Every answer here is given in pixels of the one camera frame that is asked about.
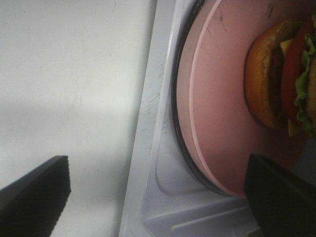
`tomato slice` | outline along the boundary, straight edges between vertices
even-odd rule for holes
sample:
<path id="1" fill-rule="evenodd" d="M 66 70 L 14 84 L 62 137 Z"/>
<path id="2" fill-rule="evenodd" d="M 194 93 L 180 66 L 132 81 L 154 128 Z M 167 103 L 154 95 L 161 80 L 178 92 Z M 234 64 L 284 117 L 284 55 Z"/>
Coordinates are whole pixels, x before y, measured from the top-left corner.
<path id="1" fill-rule="evenodd" d="M 282 109 L 286 112 L 287 117 L 295 124 L 298 125 L 296 119 L 299 107 L 294 104 L 297 97 L 295 81 L 300 76 L 304 67 L 301 64 L 302 54 L 304 49 L 307 49 L 305 42 L 305 35 L 314 34 L 315 28 L 313 20 L 309 17 L 302 27 L 299 29 L 298 33 L 294 37 L 291 45 L 285 56 L 283 71 L 282 71 L 282 81 L 281 81 L 281 104 Z"/>

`burger patty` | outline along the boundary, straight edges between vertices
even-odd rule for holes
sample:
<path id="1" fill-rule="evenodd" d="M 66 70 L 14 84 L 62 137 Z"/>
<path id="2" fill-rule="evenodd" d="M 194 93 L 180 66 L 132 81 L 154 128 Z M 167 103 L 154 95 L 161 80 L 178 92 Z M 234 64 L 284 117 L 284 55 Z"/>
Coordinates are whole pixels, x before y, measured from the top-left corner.
<path id="1" fill-rule="evenodd" d="M 276 116 L 280 116 L 281 111 L 281 77 L 284 63 L 284 56 L 281 47 L 277 47 L 271 58 L 268 72 L 269 104 Z"/>

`black object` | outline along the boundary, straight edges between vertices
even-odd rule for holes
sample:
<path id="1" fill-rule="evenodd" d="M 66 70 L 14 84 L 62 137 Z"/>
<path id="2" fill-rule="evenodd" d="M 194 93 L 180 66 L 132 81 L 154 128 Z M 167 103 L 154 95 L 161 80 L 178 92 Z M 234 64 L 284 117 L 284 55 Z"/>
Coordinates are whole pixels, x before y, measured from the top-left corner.
<path id="1" fill-rule="evenodd" d="M 198 179 L 201 183 L 203 183 L 207 188 L 212 190 L 215 193 L 228 196 L 227 193 L 225 193 L 223 190 L 221 190 L 219 187 L 217 187 L 215 184 L 213 184 L 197 167 L 197 165 L 194 163 L 186 145 L 183 140 L 183 136 L 181 133 L 181 128 L 179 124 L 179 118 L 178 118 L 178 109 L 177 109 L 177 80 L 178 80 L 178 70 L 179 70 L 179 63 L 183 51 L 183 47 L 185 44 L 185 41 L 187 39 L 187 36 L 189 34 L 190 28 L 192 24 L 194 23 L 194 20 L 196 19 L 198 13 L 202 9 L 205 0 L 197 0 L 188 16 L 188 19 L 186 21 L 186 24 L 184 25 L 184 28 L 182 32 L 179 34 L 180 37 L 178 39 L 178 44 L 175 51 L 175 59 L 173 63 L 173 71 L 172 71 L 172 78 L 171 78 L 171 109 L 172 109 L 172 120 L 174 125 L 175 134 L 177 137 L 178 145 L 180 147 L 181 153 L 184 157 L 185 162 L 187 163 L 189 169 L 191 170 L 192 174 L 195 176 L 196 179 Z"/>
<path id="2" fill-rule="evenodd" d="M 248 237 L 264 237 L 261 230 L 256 230 L 248 234 Z"/>
<path id="3" fill-rule="evenodd" d="M 316 187 L 267 157 L 251 155 L 244 190 L 264 236 L 316 236 Z"/>
<path id="4" fill-rule="evenodd" d="M 70 192 L 68 157 L 49 159 L 0 190 L 0 236 L 50 236 Z"/>

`white surface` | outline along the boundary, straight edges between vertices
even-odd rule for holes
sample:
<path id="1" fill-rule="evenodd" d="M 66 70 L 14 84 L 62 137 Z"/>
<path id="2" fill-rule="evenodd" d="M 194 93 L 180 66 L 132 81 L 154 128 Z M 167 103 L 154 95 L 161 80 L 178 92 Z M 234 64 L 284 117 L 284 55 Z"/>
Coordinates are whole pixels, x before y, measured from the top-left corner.
<path id="1" fill-rule="evenodd" d="M 115 237 L 156 3 L 0 1 L 0 188 L 68 155 L 52 237 Z"/>

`cheese slice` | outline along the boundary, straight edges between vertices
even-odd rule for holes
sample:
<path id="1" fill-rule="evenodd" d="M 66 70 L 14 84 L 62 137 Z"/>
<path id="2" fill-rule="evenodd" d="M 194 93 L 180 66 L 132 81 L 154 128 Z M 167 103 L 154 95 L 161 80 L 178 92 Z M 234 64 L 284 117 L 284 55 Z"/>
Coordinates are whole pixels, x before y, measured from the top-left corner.
<path id="1" fill-rule="evenodd" d="M 290 44 L 292 43 L 292 41 L 293 41 L 293 38 L 288 39 L 288 40 L 286 40 L 286 41 L 282 41 L 282 42 L 280 43 L 280 47 L 281 47 L 281 49 L 282 49 L 282 52 L 283 52 L 283 56 L 284 56 L 284 57 L 286 56 L 286 53 L 287 53 L 288 48 L 289 48 Z"/>
<path id="2" fill-rule="evenodd" d="M 293 41 L 293 39 L 288 39 L 288 40 L 285 40 L 285 41 L 280 43 L 280 47 L 282 49 L 284 58 L 286 56 L 286 53 L 287 53 L 288 48 L 289 48 L 290 44 L 292 43 L 292 41 Z M 292 123 L 292 121 L 289 119 L 287 120 L 287 131 L 288 131 L 288 135 L 290 137 L 294 136 L 295 134 L 297 134 L 301 130 L 302 130 L 302 128 L 300 126 L 294 125 Z"/>

